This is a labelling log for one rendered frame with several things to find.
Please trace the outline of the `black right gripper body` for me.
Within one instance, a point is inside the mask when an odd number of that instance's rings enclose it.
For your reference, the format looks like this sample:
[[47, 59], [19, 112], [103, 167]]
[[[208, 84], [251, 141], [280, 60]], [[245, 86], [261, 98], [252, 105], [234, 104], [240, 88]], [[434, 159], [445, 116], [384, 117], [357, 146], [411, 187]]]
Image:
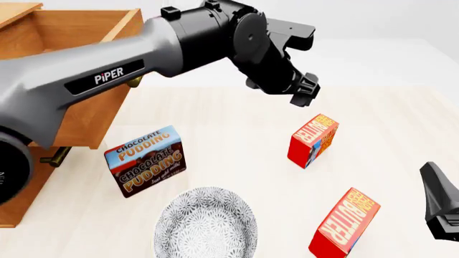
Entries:
[[459, 242], [459, 208], [446, 214], [438, 214], [426, 223], [436, 240]]

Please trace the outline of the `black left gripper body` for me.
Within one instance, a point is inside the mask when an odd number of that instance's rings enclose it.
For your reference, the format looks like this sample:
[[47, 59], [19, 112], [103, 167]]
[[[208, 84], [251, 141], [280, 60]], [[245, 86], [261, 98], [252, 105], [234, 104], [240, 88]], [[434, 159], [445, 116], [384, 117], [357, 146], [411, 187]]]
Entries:
[[298, 107], [308, 107], [320, 89], [317, 76], [309, 72], [305, 75], [299, 72], [291, 84], [290, 93], [293, 96], [290, 103]]

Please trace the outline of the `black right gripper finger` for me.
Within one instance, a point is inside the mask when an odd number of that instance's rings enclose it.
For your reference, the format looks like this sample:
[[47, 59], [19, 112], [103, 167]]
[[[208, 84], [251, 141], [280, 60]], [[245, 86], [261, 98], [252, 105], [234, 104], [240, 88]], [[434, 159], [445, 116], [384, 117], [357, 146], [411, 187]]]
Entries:
[[425, 216], [459, 214], [459, 188], [456, 188], [434, 162], [420, 169], [425, 190]]

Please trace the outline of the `red butter box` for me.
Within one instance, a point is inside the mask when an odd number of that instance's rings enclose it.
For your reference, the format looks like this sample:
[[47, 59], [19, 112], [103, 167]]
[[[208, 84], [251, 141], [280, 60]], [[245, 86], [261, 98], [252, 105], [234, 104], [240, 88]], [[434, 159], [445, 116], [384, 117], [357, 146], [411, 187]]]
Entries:
[[318, 114], [292, 134], [287, 157], [301, 168], [308, 167], [332, 143], [339, 124]]
[[309, 251], [316, 258], [347, 258], [380, 205], [350, 188], [317, 228]]

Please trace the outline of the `wooden cabinet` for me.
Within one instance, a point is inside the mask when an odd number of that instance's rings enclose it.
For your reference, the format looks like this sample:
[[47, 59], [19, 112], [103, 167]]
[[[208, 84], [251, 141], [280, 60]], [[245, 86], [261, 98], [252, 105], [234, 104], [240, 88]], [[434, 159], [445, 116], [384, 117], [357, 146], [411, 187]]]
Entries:
[[[34, 11], [41, 8], [41, 3], [0, 2], [0, 59], [24, 57], [44, 51], [43, 41], [32, 16]], [[40, 163], [39, 159], [53, 156], [57, 147], [46, 150], [32, 143], [29, 150], [35, 165], [34, 174], [21, 193], [0, 206], [0, 228], [14, 228], [21, 223], [54, 171], [53, 167]]]

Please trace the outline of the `grey patterned bowl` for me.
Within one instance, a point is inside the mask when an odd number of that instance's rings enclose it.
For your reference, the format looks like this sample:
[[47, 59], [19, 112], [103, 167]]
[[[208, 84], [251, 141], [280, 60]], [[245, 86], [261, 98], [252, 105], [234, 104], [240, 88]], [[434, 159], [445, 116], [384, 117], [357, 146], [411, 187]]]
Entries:
[[236, 193], [216, 186], [185, 191], [161, 212], [155, 258], [254, 258], [257, 221]]

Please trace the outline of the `chocolate pudding box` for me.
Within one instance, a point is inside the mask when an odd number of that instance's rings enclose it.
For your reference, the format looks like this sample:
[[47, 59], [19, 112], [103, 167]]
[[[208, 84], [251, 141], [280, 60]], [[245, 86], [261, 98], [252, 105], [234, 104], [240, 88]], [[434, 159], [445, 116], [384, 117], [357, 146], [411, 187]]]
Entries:
[[108, 169], [128, 198], [186, 170], [174, 126], [166, 126], [104, 152]]

